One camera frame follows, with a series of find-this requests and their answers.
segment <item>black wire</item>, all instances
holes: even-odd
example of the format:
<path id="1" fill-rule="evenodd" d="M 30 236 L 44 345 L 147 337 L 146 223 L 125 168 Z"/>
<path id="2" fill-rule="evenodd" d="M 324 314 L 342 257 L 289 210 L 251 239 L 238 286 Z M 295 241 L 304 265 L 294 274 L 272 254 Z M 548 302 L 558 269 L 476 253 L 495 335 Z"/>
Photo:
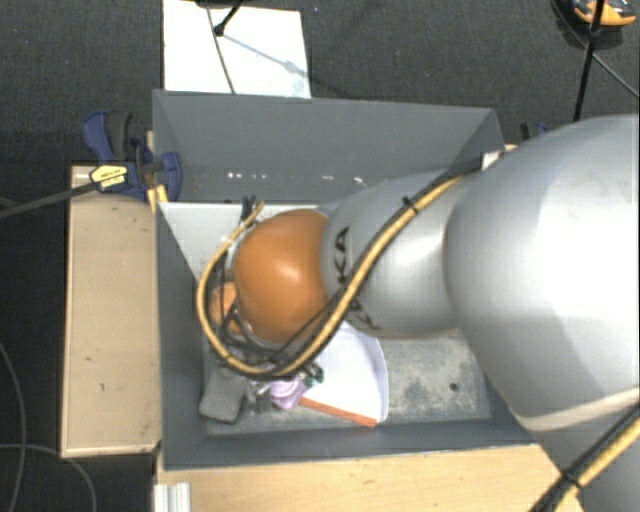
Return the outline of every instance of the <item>black wire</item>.
<path id="1" fill-rule="evenodd" d="M 252 196 L 243 196 L 242 198 L 242 212 L 240 213 L 240 220 L 244 221 L 247 220 L 247 218 L 249 217 L 249 215 L 251 215 L 251 212 L 253 212 L 253 210 L 256 207 L 256 196 L 252 195 Z"/>
<path id="2" fill-rule="evenodd" d="M 224 311 L 224 285 L 225 285 L 225 267 L 226 267 L 226 260 L 227 260 L 227 256 L 228 253 L 225 253 L 221 256 L 221 258 L 216 262 L 216 265 L 213 268 L 213 286 L 212 288 L 214 290 L 219 289 L 220 290 L 220 299 L 219 299 L 219 305 L 220 305 L 220 318 L 222 319 L 222 323 L 219 324 L 218 322 L 216 322 L 216 320 L 212 317 L 211 315 L 211 309 L 207 308 L 206 313 L 207 313 L 207 318 L 209 318 L 209 321 L 216 327 L 216 335 L 225 340 L 225 342 L 227 342 L 229 345 L 232 345 L 238 349 L 248 349 L 249 351 L 259 354 L 259 355 L 266 355 L 269 354 L 270 351 L 266 348 L 263 348 L 261 345 L 259 345 L 258 343 L 248 343 L 246 339 L 238 339 L 235 336 L 232 335 L 231 331 L 229 330 L 229 326 L 231 324 L 232 321 L 236 321 L 236 324 L 241 328 L 241 330 L 243 331 L 244 334 L 244 330 L 242 329 L 243 327 L 243 323 L 241 323 L 236 315 L 234 314 L 234 312 L 237 310 L 237 298 L 233 301 L 233 303 L 231 304 L 231 307 L 229 308 L 228 312 L 225 313 Z M 210 293 L 209 293 L 209 287 L 206 288 L 206 296 L 205 296 L 205 303 L 209 304 L 209 297 L 210 297 Z"/>
<path id="3" fill-rule="evenodd" d="M 209 18 L 209 26 L 211 27 L 211 35 L 213 36 L 213 42 L 216 45 L 216 52 L 218 53 L 218 59 L 220 60 L 220 65 L 222 66 L 222 71 L 224 72 L 224 77 L 227 80 L 227 85 L 231 91 L 231 94 L 236 94 L 236 90 L 233 87 L 233 82 L 231 82 L 231 76 L 229 75 L 229 70 L 227 69 L 227 65 L 224 61 L 224 56 L 222 55 L 222 50 L 220 49 L 220 43 L 218 42 L 218 35 L 215 32 L 215 27 L 213 26 L 213 19 L 211 18 L 211 9 L 207 6 L 205 7 L 207 11 L 207 17 Z"/>
<path id="4" fill-rule="evenodd" d="M 80 185 L 79 187 L 65 190 L 64 192 L 58 192 L 57 194 L 52 194 L 50 196 L 42 197 L 34 201 L 29 201 L 28 203 L 22 203 L 18 204 L 17 206 L 11 206 L 10 208 L 7 208 L 5 210 L 0 210 L 0 219 L 6 219 L 7 217 L 12 217 L 13 215 L 19 215 L 21 213 L 37 210 L 38 208 L 42 208 L 43 206 L 55 204 L 60 201 L 67 201 L 69 199 L 73 199 L 74 197 L 78 197 L 95 190 L 95 183 L 86 183 L 84 185 Z"/>
<path id="5" fill-rule="evenodd" d="M 46 446 L 40 446 L 37 444 L 30 444 L 30 443 L 29 444 L 18 444 L 18 443 L 0 444 L 0 450 L 18 450 L 18 449 L 19 450 L 25 449 L 25 451 L 32 450 L 36 452 L 53 455 L 54 457 L 59 457 L 58 452 L 56 452 L 55 450 L 51 448 L 47 448 Z M 85 469 L 80 464 L 78 464 L 78 462 L 76 462 L 75 460 L 65 459 L 64 462 L 68 462 L 69 464 L 71 464 L 73 468 L 78 473 L 80 473 L 80 476 L 82 476 L 82 478 L 84 479 L 85 483 L 87 484 L 87 488 L 89 489 L 89 494 L 91 495 L 91 510 L 92 512 L 97 512 L 98 499 L 96 497 L 96 490 L 95 490 L 95 487 L 93 486 L 93 482 L 91 481 L 91 477 L 87 474 Z"/>
<path id="6" fill-rule="evenodd" d="M 295 338 L 297 336 L 299 336 L 299 334 L 304 331 L 304 329 L 306 329 L 311 323 L 313 323 L 313 321 L 315 321 L 317 319 L 318 316 L 320 316 L 321 314 L 323 314 L 324 312 L 330 312 L 332 306 L 336 305 L 339 300 L 344 296 L 344 294 L 346 293 L 347 290 L 347 285 L 348 283 L 350 283 L 353 280 L 353 277 L 355 275 L 356 270 L 360 267 L 360 265 L 362 264 L 364 258 L 366 257 L 367 253 L 369 252 L 369 250 L 372 248 L 373 244 L 380 238 L 380 236 L 385 233 L 389 227 L 391 225 L 393 225 L 407 210 L 414 208 L 415 203 L 420 200 L 422 197 L 424 197 L 426 194 L 428 194 L 429 192 L 433 191 L 434 189 L 436 189 L 437 187 L 439 187 L 440 185 L 454 179 L 460 176 L 464 176 L 473 172 L 477 172 L 480 171 L 482 169 L 482 157 L 478 157 L 478 158 L 474 158 L 472 160 L 466 161 L 466 162 L 462 162 L 462 163 L 458 163 L 458 164 L 454 164 L 448 171 L 446 171 L 445 173 L 441 174 L 440 176 L 438 176 L 435 180 L 433 180 L 431 183 L 429 183 L 429 185 L 427 185 L 426 187 L 424 187 L 422 190 L 420 190 L 417 194 L 415 194 L 412 198 L 406 199 L 405 201 L 403 201 L 403 206 L 398 209 L 396 211 L 396 213 L 394 215 L 392 215 L 387 222 L 376 232 L 376 234 L 372 237 L 371 241 L 369 242 L 369 244 L 367 244 L 367 246 L 363 249 L 363 251 L 360 253 L 360 256 L 358 257 L 357 261 L 352 265 L 351 267 L 351 271 L 349 272 L 349 275 L 345 281 L 345 284 L 338 289 L 338 291 L 331 297 L 331 299 L 329 300 L 329 302 L 327 302 L 327 305 L 322 308 L 320 311 L 318 311 L 312 318 L 310 318 L 306 324 L 298 330 L 298 332 L 292 336 L 292 338 L 287 341 L 287 344 L 291 344 Z M 367 275 L 373 270 L 374 266 L 375 266 L 376 262 L 374 261 L 373 265 L 371 265 L 371 267 L 369 268 L 369 270 L 367 271 Z M 306 366 L 309 361 L 312 361 L 313 359 L 315 359 L 320 352 L 322 352 L 326 346 L 329 344 L 329 342 L 331 341 L 331 339 L 333 338 L 333 336 L 335 335 L 336 331 L 339 329 L 341 321 L 344 320 L 344 317 L 347 315 L 347 311 L 345 311 L 344 313 L 342 313 L 340 321 L 336 322 L 335 327 L 333 328 L 332 332 L 329 334 L 329 336 L 327 336 L 326 340 L 321 343 L 318 347 L 316 347 L 313 352 L 304 360 L 301 360 L 298 362 L 298 364 L 296 364 L 295 368 L 293 368 L 291 370 L 291 373 L 296 373 L 298 371 L 300 371 L 304 366 Z M 314 329 L 312 335 L 305 341 L 305 343 L 301 346 L 301 348 L 296 352 L 296 354 L 302 353 L 305 349 L 307 349 L 315 340 L 315 338 L 318 336 L 319 332 L 322 330 L 322 328 L 324 327 L 323 323 L 320 323 L 318 326 L 316 326 L 316 328 Z M 234 369 L 234 371 L 236 371 L 237 373 L 240 373 L 242 375 L 245 375 L 248 378 L 251 378 L 253 380 L 273 380 L 273 377 L 281 372 L 282 370 L 284 370 L 287 366 L 289 366 L 291 364 L 291 359 L 287 362 L 284 363 L 280 363 L 275 365 L 273 368 L 265 371 L 262 375 L 256 376 L 256 375 L 252 375 L 252 374 L 245 374 L 242 373 L 236 369 Z"/>
<path id="7" fill-rule="evenodd" d="M 22 478 L 24 476 L 24 466 L 27 457 L 27 413 L 24 406 L 24 395 L 22 394 L 22 388 L 20 387 L 20 381 L 16 374 L 16 370 L 11 363 L 9 354 L 4 348 L 4 345 L 0 341 L 0 354 L 4 359 L 5 365 L 9 370 L 11 381 L 13 382 L 13 389 L 15 390 L 16 397 L 18 399 L 18 408 L 20 409 L 20 462 L 18 464 L 18 471 L 16 473 L 16 483 L 13 487 L 13 495 L 11 497 L 11 504 L 9 505 L 9 512 L 13 512 L 16 508 L 18 501 L 18 494 L 20 494 L 20 486 L 22 485 Z"/>
<path id="8" fill-rule="evenodd" d="M 242 4 L 244 3 L 245 0 L 236 0 L 234 2 L 233 7 L 231 8 L 231 10 L 227 13 L 227 15 L 224 17 L 224 19 L 214 27 L 214 33 L 217 36 L 222 37 L 224 35 L 224 29 L 227 26 L 227 23 L 229 23 L 229 21 L 231 21 L 231 18 L 233 18 L 235 16 L 235 14 L 238 12 L 238 10 L 240 9 L 240 7 L 242 7 Z"/>
<path id="9" fill-rule="evenodd" d="M 573 122 L 580 120 L 582 115 L 582 104 L 584 95 L 587 91 L 589 82 L 589 72 L 591 71 L 591 63 L 593 62 L 593 52 L 596 49 L 596 41 L 600 36 L 600 19 L 604 9 L 604 0 L 596 0 L 596 10 L 593 14 L 591 25 L 589 26 L 589 44 L 584 54 L 584 65 L 582 67 L 582 77 L 580 78 L 580 87 L 578 88 L 578 97 L 576 98 L 576 108 L 573 114 Z"/>
<path id="10" fill-rule="evenodd" d="M 268 362 L 269 361 L 268 356 L 270 356 L 273 353 L 273 349 L 265 347 L 260 342 L 260 340 L 251 331 L 249 331 L 249 329 L 247 329 L 245 322 L 242 320 L 242 317 L 239 314 L 237 301 L 234 301 L 233 304 L 231 305 L 231 308 L 229 309 L 229 313 L 227 313 L 227 316 L 225 317 L 225 321 L 224 321 L 225 334 L 228 335 L 234 341 L 236 341 L 236 338 L 232 336 L 228 330 L 228 327 L 232 321 L 235 321 L 236 325 L 240 329 L 240 332 L 242 333 L 242 336 L 243 336 L 242 340 L 237 340 L 237 342 L 240 344 L 239 348 L 246 348 L 249 351 L 251 351 L 253 354 L 263 357 L 262 360 L 256 361 L 255 364 L 263 364 Z"/>
<path id="11" fill-rule="evenodd" d="M 615 438 L 639 416 L 640 407 L 636 404 L 593 443 L 569 468 L 562 471 L 558 480 L 556 480 L 547 492 L 536 502 L 530 509 L 530 512 L 553 512 L 571 487 L 577 486 L 581 489 L 582 487 L 578 484 L 580 476 L 593 460 L 607 449 Z"/>
<path id="12" fill-rule="evenodd" d="M 370 251 L 370 249 L 373 247 L 373 245 L 376 243 L 376 241 L 382 236 L 382 234 L 384 234 L 402 215 L 404 215 L 407 210 L 410 210 L 410 209 L 414 208 L 414 205 L 421 198 L 423 198 L 425 195 L 427 195 L 431 191 L 435 190 L 440 185 L 443 185 L 444 183 L 446 183 L 446 182 L 448 182 L 448 181 L 450 181 L 450 180 L 452 180 L 454 178 L 465 176 L 467 174 L 471 174 L 473 172 L 477 172 L 477 171 L 482 170 L 482 160 L 483 160 L 483 158 L 482 158 L 482 156 L 480 156 L 480 157 L 474 158 L 474 159 L 469 160 L 469 161 L 465 161 L 465 162 L 454 164 L 453 166 L 451 166 L 451 168 L 448 171 L 444 172 L 443 174 L 441 174 L 440 176 L 435 178 L 431 183 L 429 183 L 426 187 L 424 187 L 422 190 L 420 190 L 413 197 L 405 198 L 403 200 L 403 206 L 401 208 L 399 208 L 396 211 L 396 213 L 394 213 L 387 220 L 387 222 L 385 222 L 382 225 L 382 227 L 380 229 L 378 229 L 378 231 L 375 233 L 375 235 L 371 238 L 371 241 L 362 250 L 362 252 L 360 253 L 360 256 L 358 257 L 356 262 L 351 266 L 351 270 L 349 272 L 349 275 L 348 275 L 347 279 L 345 280 L 345 284 L 339 289 L 338 292 L 336 292 L 336 294 L 334 295 L 332 300 L 334 300 L 334 298 L 337 298 L 336 302 L 338 302 L 340 300 L 340 298 L 342 298 L 342 296 L 344 296 L 344 294 L 347 291 L 347 285 L 353 280 L 356 270 L 362 265 L 362 263 L 364 261 L 364 258 L 367 256 L 367 253 Z M 382 254 L 384 254 L 384 250 L 378 255 L 378 259 L 382 256 Z M 367 270 L 367 274 L 366 274 L 365 279 L 364 279 L 365 281 L 366 281 L 367 276 L 371 273 L 371 271 L 375 267 L 378 259 L 376 259 L 373 262 L 373 264 L 371 265 L 371 267 L 369 268 L 369 270 Z M 340 320 L 342 321 L 346 315 L 347 315 L 347 311 L 342 313 Z M 338 328 L 340 326 L 340 323 L 341 322 L 336 322 L 335 327 L 333 328 L 333 330 L 329 334 L 329 336 L 327 336 L 327 339 L 322 344 L 320 344 L 309 355 L 309 357 L 307 359 L 305 359 L 304 361 L 301 361 L 300 363 L 298 363 L 298 365 L 296 365 L 295 371 L 300 370 L 309 361 L 315 359 L 320 354 L 320 352 L 322 352 L 325 349 L 325 347 L 328 345 L 329 341 L 331 341 L 333 336 L 335 336 L 335 333 L 338 330 Z M 311 340 L 315 339 L 315 337 L 318 335 L 318 333 L 320 332 L 320 330 L 323 327 L 324 327 L 323 324 L 320 324 L 320 325 L 318 325 L 316 327 L 316 329 L 314 330 L 314 332 L 313 332 L 313 334 L 311 336 Z"/>
<path id="13" fill-rule="evenodd" d="M 553 10 L 556 12 L 556 14 L 558 15 L 558 17 L 562 20 L 562 23 L 564 23 L 564 25 L 569 29 L 569 32 L 571 33 L 571 35 L 575 38 L 575 40 L 580 43 L 580 46 L 582 46 L 583 50 L 586 50 L 587 45 L 585 44 L 585 42 L 582 40 L 582 38 L 580 37 L 580 35 L 573 29 L 573 27 L 571 26 L 571 24 L 569 23 L 569 21 L 566 19 L 566 17 L 564 16 L 564 14 L 560 11 L 560 8 L 558 7 L 558 5 L 556 4 L 555 0 L 551 0 L 551 6 L 553 7 Z M 638 91 L 636 91 L 631 85 L 629 85 L 627 82 L 625 82 L 625 80 L 618 74 L 616 73 L 611 66 L 609 66 L 606 62 L 604 62 L 602 60 L 602 58 L 600 57 L 600 55 L 598 55 L 597 53 L 593 53 L 593 59 L 600 64 L 600 66 L 602 66 L 602 68 L 609 73 L 609 75 L 611 75 L 611 77 L 616 80 L 620 85 L 622 85 L 627 91 L 629 91 L 636 99 L 640 99 L 640 95 L 638 94 Z"/>

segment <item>gray bin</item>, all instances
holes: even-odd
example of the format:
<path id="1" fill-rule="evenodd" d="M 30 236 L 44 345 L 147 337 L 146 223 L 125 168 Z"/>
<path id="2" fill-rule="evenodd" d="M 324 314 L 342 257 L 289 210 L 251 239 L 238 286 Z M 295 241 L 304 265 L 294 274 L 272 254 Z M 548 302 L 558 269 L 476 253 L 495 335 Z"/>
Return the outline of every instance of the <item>gray bin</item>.
<path id="1" fill-rule="evenodd" d="M 180 203 L 164 205 L 156 220 L 166 469 L 531 442 L 459 336 L 381 340 L 390 416 L 375 429 L 305 410 L 245 411 L 234 425 L 198 413 L 212 356 L 194 276 L 237 220 L 242 196 L 256 194 L 276 210 L 316 205 L 501 149 L 493 111 L 156 91 L 153 115 L 156 153 L 176 151 L 185 173 Z"/>

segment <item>yellow object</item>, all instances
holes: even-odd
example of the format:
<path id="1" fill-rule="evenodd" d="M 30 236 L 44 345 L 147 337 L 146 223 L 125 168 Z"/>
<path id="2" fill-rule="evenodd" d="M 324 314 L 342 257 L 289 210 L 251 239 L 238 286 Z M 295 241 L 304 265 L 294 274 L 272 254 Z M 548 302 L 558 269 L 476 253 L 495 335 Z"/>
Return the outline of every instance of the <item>yellow object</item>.
<path id="1" fill-rule="evenodd" d="M 574 9 L 576 16 L 587 23 L 591 23 L 593 20 L 593 14 L 596 10 L 596 3 L 590 2 L 587 4 L 587 7 L 591 9 L 590 14 L 583 13 L 577 7 Z M 623 27 L 625 25 L 629 25 L 636 20 L 635 16 L 620 16 L 616 10 L 611 7 L 608 3 L 604 4 L 604 8 L 602 10 L 602 18 L 600 19 L 600 24 L 606 27 Z"/>
<path id="2" fill-rule="evenodd" d="M 107 185 L 109 180 L 120 178 L 118 183 L 124 183 L 124 176 L 127 174 L 127 168 L 122 165 L 101 165 L 89 174 L 91 181 Z"/>
<path id="3" fill-rule="evenodd" d="M 607 446 L 578 476 L 580 487 L 585 488 L 594 478 L 605 470 L 619 455 L 622 454 L 640 437 L 640 417 L 636 417 L 627 427 L 620 432 L 609 446 Z M 558 502 L 556 509 L 565 506 L 570 500 L 578 496 L 580 489 L 577 486 L 569 487 Z"/>
<path id="4" fill-rule="evenodd" d="M 167 197 L 167 189 L 164 185 L 158 185 L 156 187 L 156 196 L 158 198 L 159 203 L 168 203 L 169 198 Z"/>
<path id="5" fill-rule="evenodd" d="M 156 189 L 150 188 L 147 190 L 147 200 L 149 201 L 149 206 L 151 207 L 151 213 L 156 214 Z"/>

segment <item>white paper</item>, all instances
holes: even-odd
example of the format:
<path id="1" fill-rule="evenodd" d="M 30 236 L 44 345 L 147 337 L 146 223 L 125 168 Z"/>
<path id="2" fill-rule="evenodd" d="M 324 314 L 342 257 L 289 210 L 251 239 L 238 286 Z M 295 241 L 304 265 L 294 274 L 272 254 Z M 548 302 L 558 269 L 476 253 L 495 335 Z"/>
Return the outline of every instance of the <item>white paper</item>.
<path id="1" fill-rule="evenodd" d="M 211 9 L 216 25 L 229 9 Z M 218 38 L 237 94 L 310 98 L 300 13 L 241 7 Z M 164 87 L 231 92 L 207 12 L 194 2 L 164 0 Z"/>
<path id="2" fill-rule="evenodd" d="M 389 413 L 389 379 L 380 342 L 347 322 L 316 358 L 325 380 L 304 396 L 378 423 Z"/>

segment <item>black tripod leg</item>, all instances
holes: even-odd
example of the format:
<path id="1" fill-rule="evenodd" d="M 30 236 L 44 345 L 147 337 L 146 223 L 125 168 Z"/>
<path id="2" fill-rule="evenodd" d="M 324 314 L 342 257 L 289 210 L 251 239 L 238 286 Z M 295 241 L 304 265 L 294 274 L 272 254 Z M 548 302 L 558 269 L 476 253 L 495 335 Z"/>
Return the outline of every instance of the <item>black tripod leg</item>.
<path id="1" fill-rule="evenodd" d="M 244 3 L 244 0 L 238 0 L 235 5 L 231 8 L 231 10 L 229 11 L 229 14 L 227 14 L 224 19 L 215 27 L 213 27 L 213 32 L 215 35 L 217 35 L 218 37 L 222 37 L 224 36 L 224 29 L 227 26 L 227 23 L 229 23 L 229 21 L 231 20 L 231 18 L 234 17 L 234 15 L 238 12 L 238 9 L 240 9 L 240 7 L 242 7 L 242 4 Z"/>
<path id="2" fill-rule="evenodd" d="M 589 71 L 591 70 L 591 62 L 593 61 L 593 52 L 596 48 L 596 41 L 600 35 L 600 20 L 602 19 L 602 11 L 604 10 L 604 0 L 598 0 L 596 11 L 591 20 L 589 27 L 589 44 L 584 54 L 584 66 L 582 68 L 582 78 L 580 79 L 580 89 L 576 99 L 576 108 L 573 113 L 573 121 L 579 121 L 582 115 L 582 104 L 584 103 L 584 94 L 587 90 L 587 81 L 589 80 Z"/>

